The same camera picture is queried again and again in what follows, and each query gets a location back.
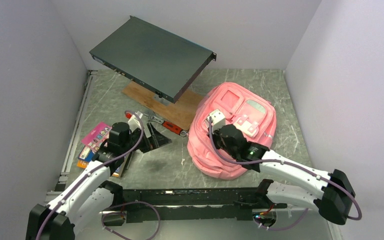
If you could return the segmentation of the pink student backpack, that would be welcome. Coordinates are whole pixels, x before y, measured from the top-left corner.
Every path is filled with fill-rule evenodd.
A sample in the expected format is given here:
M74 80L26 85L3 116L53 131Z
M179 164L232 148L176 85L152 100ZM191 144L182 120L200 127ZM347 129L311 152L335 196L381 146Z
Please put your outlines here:
M268 150L276 130L271 103L246 88L225 82L200 102L188 133L187 149L204 174L233 180L256 164L239 165Z

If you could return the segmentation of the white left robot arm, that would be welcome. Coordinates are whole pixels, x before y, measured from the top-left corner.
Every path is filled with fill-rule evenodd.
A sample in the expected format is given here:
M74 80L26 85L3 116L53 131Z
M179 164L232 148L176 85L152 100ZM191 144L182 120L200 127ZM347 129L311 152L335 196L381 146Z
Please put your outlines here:
M117 210L132 204L149 207L161 216L157 209L148 202L124 202L123 188L109 181L109 177L124 162L125 156L136 150L144 139L144 124L139 119L136 129L137 139L130 140L134 133L130 123L118 122L112 130L121 134L118 147L119 155L111 159L92 160L76 180L61 194L46 205L37 204L29 213L26 239L28 240L74 240L98 213L105 209Z

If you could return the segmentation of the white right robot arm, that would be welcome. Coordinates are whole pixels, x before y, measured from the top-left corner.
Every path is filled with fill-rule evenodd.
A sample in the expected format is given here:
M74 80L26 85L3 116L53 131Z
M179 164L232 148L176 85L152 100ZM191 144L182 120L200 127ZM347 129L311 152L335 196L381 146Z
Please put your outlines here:
M264 145L247 140L232 124L217 130L210 126L208 137L212 150L225 162L280 176L290 183L282 185L263 180L262 190L255 194L260 207L282 203L314 209L325 220L337 225L362 218L355 191L343 171L328 172L292 161Z

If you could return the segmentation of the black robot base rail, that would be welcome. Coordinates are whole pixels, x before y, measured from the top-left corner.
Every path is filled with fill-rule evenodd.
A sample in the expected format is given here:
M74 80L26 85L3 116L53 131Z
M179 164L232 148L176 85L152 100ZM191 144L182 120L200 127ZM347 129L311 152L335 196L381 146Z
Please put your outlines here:
M127 223L144 221L235 219L250 221L254 215L285 209L273 203L258 187L123 189L117 188L109 207Z

